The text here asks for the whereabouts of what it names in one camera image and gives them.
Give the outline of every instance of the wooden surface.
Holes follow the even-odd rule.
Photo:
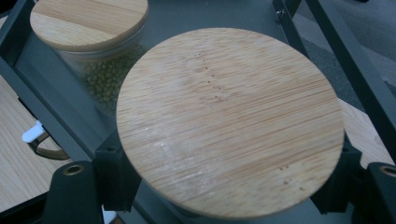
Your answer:
[[[50,188],[53,172],[68,161],[40,158],[21,140],[35,119],[0,76],[0,213]],[[47,139],[40,145],[59,148]]]
[[[37,36],[56,49],[99,50],[140,29],[147,0],[40,0],[31,14]]]
[[[3,17],[0,19],[0,28],[3,26],[4,22],[6,22],[7,17]]]
[[[352,146],[362,152],[361,166],[367,168],[370,162],[394,162],[369,117],[359,109],[339,100],[344,116],[346,134]]]
[[[319,189],[338,162],[342,113],[327,79],[266,35],[205,29],[151,49],[118,100],[137,172],[193,212],[252,218]]]

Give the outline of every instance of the jar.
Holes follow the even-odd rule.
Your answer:
[[[40,0],[30,22],[76,75],[97,107],[114,116],[120,86],[146,52],[147,0]]]

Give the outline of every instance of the round wooden lid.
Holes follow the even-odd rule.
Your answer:
[[[344,141],[328,80],[295,49],[213,28],[146,53],[118,100],[120,140],[136,171],[192,212],[263,217],[307,199]]]
[[[35,34],[57,50],[95,51],[136,33],[148,10],[147,0],[40,0],[30,23]]]

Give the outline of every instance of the brass insert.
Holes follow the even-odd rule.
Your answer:
[[[72,165],[64,169],[64,175],[77,175],[84,170],[83,165]]]
[[[396,168],[391,167],[391,166],[381,166],[381,168],[379,168],[382,173],[386,174],[386,175],[390,175],[392,177],[396,177]]]

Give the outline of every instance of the black plastic bracket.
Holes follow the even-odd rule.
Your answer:
[[[93,164],[105,210],[131,212],[141,177],[121,147],[96,150],[95,154]]]
[[[314,195],[311,196],[321,214],[329,212],[344,213],[349,201],[347,182],[361,171],[361,152],[354,148],[346,139],[340,160],[334,172]]]
[[[55,171],[42,223],[103,223],[91,162],[72,162]]]
[[[370,163],[364,175],[351,182],[348,195],[355,205],[355,218],[368,223],[396,223],[396,166]]]

